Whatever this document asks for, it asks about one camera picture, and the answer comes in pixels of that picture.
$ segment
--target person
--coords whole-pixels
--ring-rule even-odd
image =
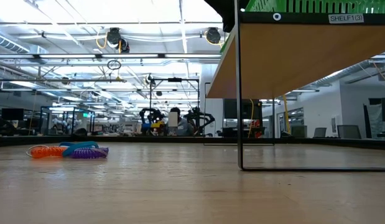
[[[169,127],[169,123],[167,125],[167,135],[169,136],[192,136],[193,135],[193,127],[186,120],[181,118],[181,111],[179,108],[175,107],[170,110],[170,112],[177,112],[178,117],[178,126],[177,127]]]

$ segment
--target chair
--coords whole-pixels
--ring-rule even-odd
[[[337,133],[342,139],[361,139],[358,125],[338,125]]]
[[[292,126],[290,127],[291,135],[295,138],[306,138],[307,137],[307,126],[306,125],[300,125],[300,126]]]
[[[327,128],[315,128],[314,138],[324,138],[327,134]]]

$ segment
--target wooden shelf underside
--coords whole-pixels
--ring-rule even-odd
[[[270,99],[385,52],[385,26],[241,24],[242,96]],[[234,32],[207,98],[236,98]]]

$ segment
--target shelf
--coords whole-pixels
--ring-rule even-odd
[[[280,15],[278,21],[273,12],[240,15],[244,99],[278,97],[385,52],[385,14],[354,14],[363,21],[352,24],[330,24],[334,14]],[[207,98],[236,98],[235,73],[233,30]]]

